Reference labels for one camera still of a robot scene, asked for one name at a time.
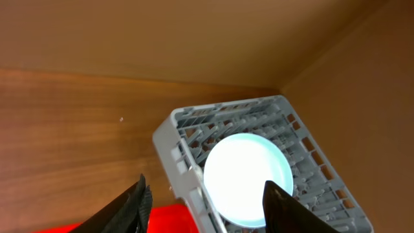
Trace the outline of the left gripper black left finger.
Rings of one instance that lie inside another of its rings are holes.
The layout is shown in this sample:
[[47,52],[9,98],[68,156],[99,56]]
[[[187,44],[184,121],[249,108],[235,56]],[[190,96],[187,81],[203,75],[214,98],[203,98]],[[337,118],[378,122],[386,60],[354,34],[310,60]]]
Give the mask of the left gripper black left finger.
[[153,206],[153,196],[150,186],[146,184],[144,175],[140,176],[138,182],[129,187],[124,193],[111,201],[92,217],[98,224],[105,226],[103,232],[71,232],[71,233],[147,233],[147,232],[110,232],[111,225],[120,224],[123,221],[130,222],[136,216],[139,217],[139,227],[146,228],[146,221]]

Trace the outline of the light blue plate with rice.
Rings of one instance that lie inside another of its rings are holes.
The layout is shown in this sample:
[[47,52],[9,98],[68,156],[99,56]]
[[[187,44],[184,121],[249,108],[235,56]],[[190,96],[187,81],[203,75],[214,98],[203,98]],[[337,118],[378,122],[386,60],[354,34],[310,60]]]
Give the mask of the light blue plate with rice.
[[238,133],[222,139],[204,165],[203,182],[215,209],[240,227],[265,226],[266,181],[293,194],[294,180],[287,158],[273,142],[259,135]]

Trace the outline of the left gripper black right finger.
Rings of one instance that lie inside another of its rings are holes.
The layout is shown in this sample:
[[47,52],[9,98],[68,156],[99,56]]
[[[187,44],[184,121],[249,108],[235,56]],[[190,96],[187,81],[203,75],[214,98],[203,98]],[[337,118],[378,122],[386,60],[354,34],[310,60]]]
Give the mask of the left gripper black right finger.
[[266,233],[339,233],[273,181],[263,192]]

